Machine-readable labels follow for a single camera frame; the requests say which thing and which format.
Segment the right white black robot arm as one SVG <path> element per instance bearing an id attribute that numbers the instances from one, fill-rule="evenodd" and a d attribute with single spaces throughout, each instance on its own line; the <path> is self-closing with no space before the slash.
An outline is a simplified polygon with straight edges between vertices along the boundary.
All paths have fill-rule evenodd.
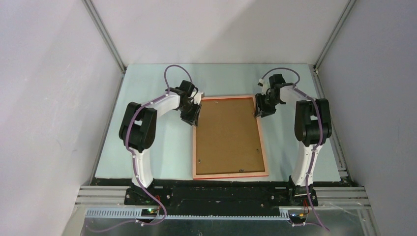
<path id="1" fill-rule="evenodd" d="M 260 78 L 258 86 L 262 91 L 255 95 L 256 118 L 273 115 L 277 105 L 290 104 L 295 109 L 298 159 L 288 180 L 286 199 L 291 205 L 298 206 L 313 193 L 318 154 L 332 135 L 329 102 L 307 95 L 296 84 L 287 83 L 282 74 L 274 74 L 267 80 Z"/>

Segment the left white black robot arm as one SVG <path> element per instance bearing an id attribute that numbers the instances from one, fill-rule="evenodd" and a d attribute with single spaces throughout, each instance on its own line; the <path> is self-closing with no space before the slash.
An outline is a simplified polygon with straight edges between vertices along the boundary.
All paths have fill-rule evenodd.
<path id="1" fill-rule="evenodd" d="M 180 86 L 168 87 L 164 94 L 145 104 L 130 102 L 127 105 L 119 138 L 132 156 L 132 184 L 140 187 L 136 198 L 142 204 L 149 205 L 155 200 L 155 191 L 149 186 L 154 180 L 150 147 L 155 140 L 157 119 L 171 110 L 180 111 L 180 119 L 196 127 L 204 96 L 192 82 L 184 80 Z"/>

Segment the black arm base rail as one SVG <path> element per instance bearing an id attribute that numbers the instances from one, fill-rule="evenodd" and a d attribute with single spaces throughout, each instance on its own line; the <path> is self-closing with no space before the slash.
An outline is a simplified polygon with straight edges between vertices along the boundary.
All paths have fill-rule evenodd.
<path id="1" fill-rule="evenodd" d="M 95 178 L 93 186 L 127 186 L 124 204 L 149 206 L 146 213 L 197 216 L 273 216 L 281 207 L 318 206 L 315 190 L 311 197 L 288 199 L 288 182 L 215 181 L 155 179 L 147 188 L 155 201 L 130 179 Z"/>

